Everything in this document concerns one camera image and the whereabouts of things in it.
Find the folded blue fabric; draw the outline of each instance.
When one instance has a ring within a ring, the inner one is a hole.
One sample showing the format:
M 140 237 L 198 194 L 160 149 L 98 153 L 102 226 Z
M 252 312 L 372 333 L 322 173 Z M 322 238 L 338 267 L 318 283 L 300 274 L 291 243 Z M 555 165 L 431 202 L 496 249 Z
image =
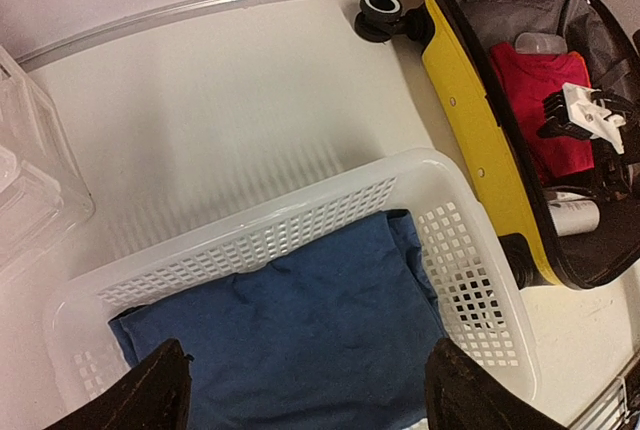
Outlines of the folded blue fabric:
M 109 324 L 132 366 L 167 338 L 194 357 L 192 429 L 405 428 L 446 335 L 406 211 Z

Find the open suitcase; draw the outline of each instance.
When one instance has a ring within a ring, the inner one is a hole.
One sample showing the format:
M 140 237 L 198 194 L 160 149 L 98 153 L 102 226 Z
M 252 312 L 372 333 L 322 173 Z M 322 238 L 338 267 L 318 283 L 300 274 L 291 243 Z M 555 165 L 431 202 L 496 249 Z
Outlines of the open suitcase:
M 382 19 L 368 3 L 375 0 L 361 2 L 356 19 L 361 36 L 385 41 L 405 33 L 425 45 L 424 65 L 521 288 L 593 288 L 640 257 L 640 195 L 632 189 L 632 166 L 640 162 L 640 58 L 600 0 L 426 0 L 402 18 L 387 2 L 379 8 Z M 592 140 L 594 169 L 569 182 L 595 196 L 600 223 L 591 233 L 558 236 L 531 153 L 492 68 L 489 49 L 513 43 L 523 32 L 564 37 L 569 51 L 584 58 L 592 87 L 632 105 L 629 123 L 620 127 L 624 154 L 606 140 Z

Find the white table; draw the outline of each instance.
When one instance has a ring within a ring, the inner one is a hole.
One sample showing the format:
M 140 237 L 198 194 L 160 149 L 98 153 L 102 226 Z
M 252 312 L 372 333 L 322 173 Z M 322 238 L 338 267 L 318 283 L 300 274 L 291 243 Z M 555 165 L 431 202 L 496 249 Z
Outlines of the white table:
M 58 106 L 97 212 L 0 289 L 5 428 L 38 429 L 65 413 L 41 322 L 59 283 L 405 149 L 435 147 L 464 167 L 419 47 L 360 40 L 357 1 L 212 14 L 32 72 Z M 631 356 L 638 282 L 629 274 L 590 292 L 524 291 L 540 410 L 569 423 Z

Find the red folded shirt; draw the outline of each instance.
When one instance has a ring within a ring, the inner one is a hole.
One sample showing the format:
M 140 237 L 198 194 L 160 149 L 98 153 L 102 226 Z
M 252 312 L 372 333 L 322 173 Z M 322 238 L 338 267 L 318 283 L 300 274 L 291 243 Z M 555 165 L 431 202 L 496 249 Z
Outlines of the red folded shirt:
M 542 184 L 592 169 L 591 142 L 571 137 L 540 138 L 537 135 L 545 123 L 542 104 L 545 98 L 562 90 L 565 82 L 591 87 L 589 73 L 580 54 L 521 55 L 505 42 L 491 48 L 491 61 L 527 141 Z

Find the white plastic basket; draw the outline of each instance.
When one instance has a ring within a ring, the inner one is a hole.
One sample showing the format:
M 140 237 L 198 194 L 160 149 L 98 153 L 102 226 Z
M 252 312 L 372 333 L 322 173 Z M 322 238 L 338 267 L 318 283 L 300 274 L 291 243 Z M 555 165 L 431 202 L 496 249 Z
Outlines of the white plastic basket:
M 124 309 L 234 272 L 255 271 L 379 210 L 411 211 L 450 336 L 531 400 L 537 363 L 527 315 L 495 232 L 455 164 L 415 149 L 206 225 L 78 277 L 48 302 L 45 339 L 69 411 L 128 370 L 107 321 Z

